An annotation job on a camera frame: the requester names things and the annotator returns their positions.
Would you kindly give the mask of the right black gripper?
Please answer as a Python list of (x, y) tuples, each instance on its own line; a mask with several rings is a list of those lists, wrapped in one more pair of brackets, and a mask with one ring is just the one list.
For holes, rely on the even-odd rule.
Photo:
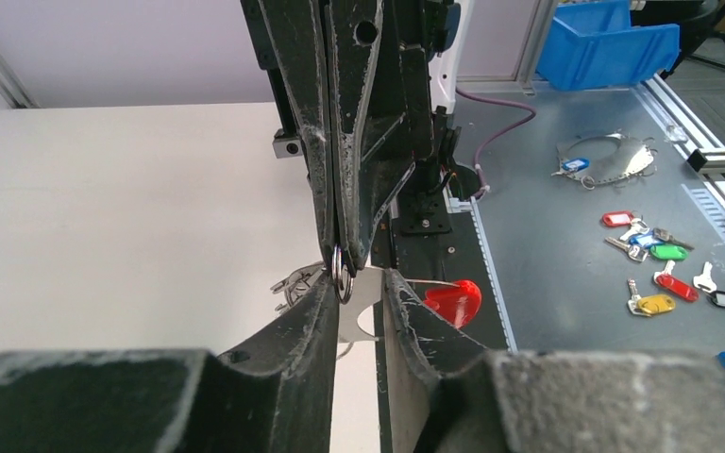
[(430, 63), (460, 38), (459, 1), (243, 1), (281, 127), (279, 158), (304, 151), (319, 250), (339, 242), (361, 270), (379, 220), (413, 170), (408, 144), (429, 155), (430, 117), (451, 111), (432, 93)]

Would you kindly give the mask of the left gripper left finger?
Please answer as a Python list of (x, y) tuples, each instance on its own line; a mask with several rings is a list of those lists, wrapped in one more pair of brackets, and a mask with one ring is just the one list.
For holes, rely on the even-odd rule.
[(339, 309), (324, 274), (218, 355), (0, 353), (0, 452), (326, 452)]

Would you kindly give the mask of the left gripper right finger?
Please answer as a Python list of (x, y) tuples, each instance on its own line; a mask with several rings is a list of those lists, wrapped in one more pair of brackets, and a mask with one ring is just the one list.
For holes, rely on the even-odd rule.
[(493, 352), (504, 452), (725, 452), (725, 374), (680, 351)]

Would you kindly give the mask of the metal keyring holder red handle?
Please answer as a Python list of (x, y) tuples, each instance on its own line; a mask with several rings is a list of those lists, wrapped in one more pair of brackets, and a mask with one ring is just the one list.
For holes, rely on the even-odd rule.
[(343, 302), (323, 262), (298, 268), (271, 289), (285, 296), (278, 318), (243, 346), (263, 361), (264, 372), (292, 372), (301, 365), (328, 368), (342, 357), (337, 344), (351, 348), (377, 339), (358, 319), (379, 304), (389, 314), (385, 324), (397, 349), (409, 360), (442, 373), (464, 369), (485, 350), (461, 330), (481, 305), (479, 287), (470, 280), (431, 280), (429, 290), (419, 294), (413, 284), (396, 269), (367, 267)]

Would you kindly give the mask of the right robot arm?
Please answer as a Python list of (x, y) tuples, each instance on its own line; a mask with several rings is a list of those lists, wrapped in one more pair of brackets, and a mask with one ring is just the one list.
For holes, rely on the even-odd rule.
[(361, 270), (399, 196), (431, 196), (453, 162), (454, 82), (469, 1), (244, 1), (274, 94), (275, 145), (307, 165), (326, 264)]

